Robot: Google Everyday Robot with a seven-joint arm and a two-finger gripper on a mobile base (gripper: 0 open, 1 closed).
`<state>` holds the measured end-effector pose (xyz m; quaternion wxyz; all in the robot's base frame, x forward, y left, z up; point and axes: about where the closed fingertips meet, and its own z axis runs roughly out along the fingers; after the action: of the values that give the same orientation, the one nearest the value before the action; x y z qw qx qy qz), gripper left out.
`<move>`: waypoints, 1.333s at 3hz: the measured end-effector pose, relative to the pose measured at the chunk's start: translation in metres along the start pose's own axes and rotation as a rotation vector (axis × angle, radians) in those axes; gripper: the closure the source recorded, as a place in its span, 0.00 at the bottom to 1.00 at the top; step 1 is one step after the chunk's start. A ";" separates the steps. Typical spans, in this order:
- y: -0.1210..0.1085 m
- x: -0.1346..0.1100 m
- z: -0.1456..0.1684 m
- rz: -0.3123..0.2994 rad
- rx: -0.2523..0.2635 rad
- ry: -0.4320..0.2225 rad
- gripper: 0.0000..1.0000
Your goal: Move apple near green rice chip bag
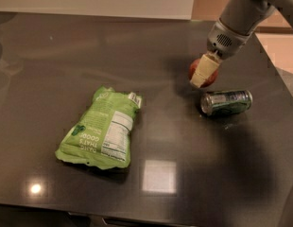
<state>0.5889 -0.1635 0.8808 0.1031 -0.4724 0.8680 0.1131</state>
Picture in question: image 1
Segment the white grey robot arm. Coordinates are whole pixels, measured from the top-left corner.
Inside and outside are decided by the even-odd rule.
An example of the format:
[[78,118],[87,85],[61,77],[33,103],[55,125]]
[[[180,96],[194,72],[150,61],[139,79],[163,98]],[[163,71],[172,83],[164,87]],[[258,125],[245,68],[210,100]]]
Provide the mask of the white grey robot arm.
[[247,43],[255,28],[278,10],[293,29],[293,0],[229,0],[207,37],[207,51],[190,83],[204,87],[219,65]]

